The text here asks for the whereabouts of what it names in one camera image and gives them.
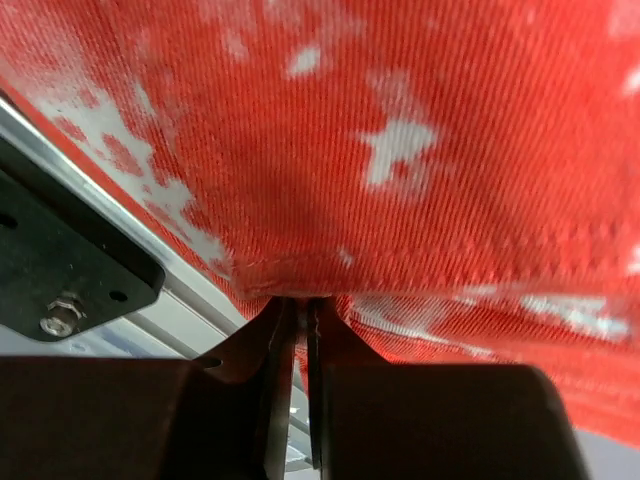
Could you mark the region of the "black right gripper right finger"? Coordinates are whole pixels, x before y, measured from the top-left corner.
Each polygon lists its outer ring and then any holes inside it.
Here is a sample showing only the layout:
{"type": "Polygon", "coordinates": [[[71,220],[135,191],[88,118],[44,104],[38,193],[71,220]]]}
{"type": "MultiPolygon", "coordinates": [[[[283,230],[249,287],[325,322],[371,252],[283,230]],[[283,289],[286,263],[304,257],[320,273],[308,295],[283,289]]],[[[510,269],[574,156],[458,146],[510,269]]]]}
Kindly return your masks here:
{"type": "Polygon", "coordinates": [[[314,467],[325,479],[585,479],[553,383],[518,364],[394,364],[308,306],[314,467]]]}

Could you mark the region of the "red white tie-dye trousers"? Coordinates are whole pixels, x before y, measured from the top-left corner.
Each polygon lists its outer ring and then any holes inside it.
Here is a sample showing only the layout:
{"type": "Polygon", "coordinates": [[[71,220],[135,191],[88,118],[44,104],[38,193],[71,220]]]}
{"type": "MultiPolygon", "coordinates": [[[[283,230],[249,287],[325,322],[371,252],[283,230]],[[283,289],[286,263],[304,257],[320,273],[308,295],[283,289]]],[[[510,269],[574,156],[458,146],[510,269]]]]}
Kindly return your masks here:
{"type": "Polygon", "coordinates": [[[5,1],[1,87],[245,316],[531,363],[639,442],[635,1],[5,1]]]}

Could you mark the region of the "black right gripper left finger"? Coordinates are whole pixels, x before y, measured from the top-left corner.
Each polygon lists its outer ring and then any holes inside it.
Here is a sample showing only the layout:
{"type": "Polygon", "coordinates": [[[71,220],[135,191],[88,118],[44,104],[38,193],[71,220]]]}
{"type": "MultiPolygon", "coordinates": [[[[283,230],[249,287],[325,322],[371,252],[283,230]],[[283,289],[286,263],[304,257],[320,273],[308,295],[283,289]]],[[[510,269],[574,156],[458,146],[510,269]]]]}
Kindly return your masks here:
{"type": "Polygon", "coordinates": [[[295,303],[194,360],[3,357],[5,479],[280,479],[295,303]]]}

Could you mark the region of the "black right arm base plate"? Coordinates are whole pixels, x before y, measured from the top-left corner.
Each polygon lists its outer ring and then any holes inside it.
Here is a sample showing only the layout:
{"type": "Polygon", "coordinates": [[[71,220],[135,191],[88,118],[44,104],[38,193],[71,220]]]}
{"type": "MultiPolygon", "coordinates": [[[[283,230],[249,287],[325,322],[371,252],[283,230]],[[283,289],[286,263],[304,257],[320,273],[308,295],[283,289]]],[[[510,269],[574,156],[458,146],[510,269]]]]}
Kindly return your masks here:
{"type": "Polygon", "coordinates": [[[164,280],[149,253],[2,141],[2,326],[61,341],[152,305],[164,280]]]}

